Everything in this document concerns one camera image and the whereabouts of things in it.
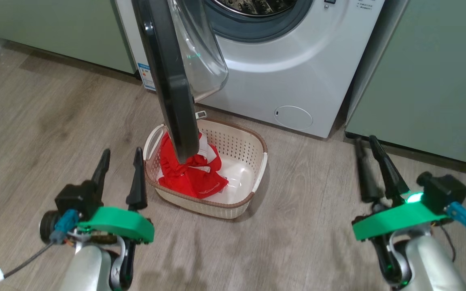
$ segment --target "beige plastic basket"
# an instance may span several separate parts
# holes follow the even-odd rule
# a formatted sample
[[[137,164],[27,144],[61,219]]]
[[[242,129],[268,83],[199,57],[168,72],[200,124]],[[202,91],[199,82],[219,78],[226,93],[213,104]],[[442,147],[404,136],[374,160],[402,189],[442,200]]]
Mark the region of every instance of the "beige plastic basket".
[[[239,217],[248,207],[264,175],[267,145],[259,134],[238,125],[212,120],[198,120],[197,125],[207,135],[208,142],[217,147],[222,160],[218,173],[228,179],[228,186],[206,199],[196,199],[161,186],[157,182],[161,176],[159,147],[167,132],[163,124],[156,127],[146,140],[145,179],[170,203],[211,217]]]

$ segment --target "white washing machine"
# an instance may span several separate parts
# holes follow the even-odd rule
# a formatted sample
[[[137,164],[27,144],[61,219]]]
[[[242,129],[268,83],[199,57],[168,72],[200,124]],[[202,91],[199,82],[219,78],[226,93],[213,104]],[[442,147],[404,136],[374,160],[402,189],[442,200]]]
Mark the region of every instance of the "white washing machine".
[[[134,33],[138,28],[131,16],[131,0],[116,2],[138,69],[146,87],[152,89],[149,71],[142,66],[147,63],[141,57],[143,45]],[[196,101],[328,137],[384,0],[168,2],[181,15],[185,15],[186,9],[193,9],[187,7],[191,3],[198,3],[205,10],[205,17],[197,22],[211,24],[229,73],[221,90],[218,88],[206,99],[195,98]]]

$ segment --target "basket handle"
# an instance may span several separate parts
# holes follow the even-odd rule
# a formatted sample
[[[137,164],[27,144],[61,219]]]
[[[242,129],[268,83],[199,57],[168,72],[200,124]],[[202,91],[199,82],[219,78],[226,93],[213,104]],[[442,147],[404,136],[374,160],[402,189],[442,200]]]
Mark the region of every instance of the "basket handle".
[[[266,166],[267,166],[267,153],[264,153],[264,158],[262,159],[262,165],[260,167],[260,171],[258,172],[258,177],[256,177],[256,182],[255,182],[255,185],[253,186],[253,190],[251,190],[251,192],[256,192],[256,190],[258,189],[258,186],[260,185],[260,181],[262,180],[262,177],[264,176]]]
[[[143,160],[150,160],[150,158],[152,157],[152,154],[154,153],[154,149],[156,148],[157,144],[161,140],[161,137],[163,136],[163,127],[164,126],[165,126],[164,124],[158,125],[148,135],[148,138],[146,139],[146,142],[145,142],[145,146],[143,148],[144,149],[143,150]],[[154,144],[152,144],[152,141],[154,140],[154,137],[156,135],[159,135],[159,136],[156,138],[156,142]]]

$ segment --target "green cabinet panel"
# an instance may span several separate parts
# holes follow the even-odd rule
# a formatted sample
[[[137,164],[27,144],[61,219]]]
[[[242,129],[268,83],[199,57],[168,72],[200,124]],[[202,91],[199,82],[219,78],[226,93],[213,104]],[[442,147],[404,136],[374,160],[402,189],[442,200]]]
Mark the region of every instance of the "green cabinet panel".
[[[136,71],[114,0],[0,0],[0,38]]]
[[[346,131],[466,162],[466,2],[410,0]]]

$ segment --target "red cloth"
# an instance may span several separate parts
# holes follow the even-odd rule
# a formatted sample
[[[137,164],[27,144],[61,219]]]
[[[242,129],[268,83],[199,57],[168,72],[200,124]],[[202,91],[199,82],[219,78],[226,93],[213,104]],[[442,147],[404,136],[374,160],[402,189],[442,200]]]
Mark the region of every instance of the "red cloth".
[[[161,153],[159,163],[163,177],[159,179],[159,184],[176,192],[189,195],[198,199],[209,197],[224,188],[228,180],[217,174],[222,167],[222,161],[218,156],[217,148],[209,145],[215,152],[215,159],[208,162],[202,155],[189,157],[186,164],[179,164],[172,145],[172,140],[168,133],[161,140]],[[210,168],[209,173],[192,167]]]

